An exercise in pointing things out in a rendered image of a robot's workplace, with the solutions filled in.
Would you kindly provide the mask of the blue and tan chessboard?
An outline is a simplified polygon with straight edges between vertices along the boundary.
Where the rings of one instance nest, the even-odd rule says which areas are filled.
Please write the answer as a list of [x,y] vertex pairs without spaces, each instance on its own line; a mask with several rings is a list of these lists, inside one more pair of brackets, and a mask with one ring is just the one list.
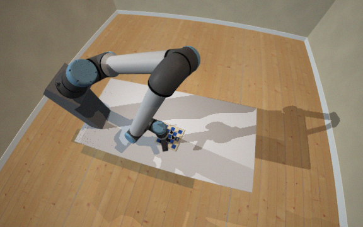
[[[173,150],[173,151],[176,151],[185,130],[180,129],[178,127],[175,127],[173,125],[167,124],[167,123],[165,123],[165,124],[166,124],[166,128],[167,128],[167,131],[168,131],[168,138],[170,139],[170,142],[168,143],[168,148]],[[170,133],[171,132],[170,130],[173,131],[172,134]],[[175,137],[175,138],[172,139],[172,136]],[[178,140],[176,140],[176,138],[178,138]],[[160,139],[156,138],[155,143],[161,145],[159,143],[159,140]]]

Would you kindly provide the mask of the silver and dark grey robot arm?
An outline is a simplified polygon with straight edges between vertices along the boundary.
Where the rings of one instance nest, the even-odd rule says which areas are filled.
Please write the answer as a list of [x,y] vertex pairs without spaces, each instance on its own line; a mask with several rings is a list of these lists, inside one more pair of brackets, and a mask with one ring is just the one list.
[[86,93],[89,85],[106,77],[113,78],[119,74],[151,74],[146,95],[131,128],[124,136],[134,144],[147,130],[155,132],[161,140],[163,151],[168,151],[166,124],[153,117],[165,98],[170,97],[199,65],[200,55],[191,46],[124,55],[104,52],[88,59],[71,62],[67,69],[58,75],[55,85],[61,95],[79,98]]

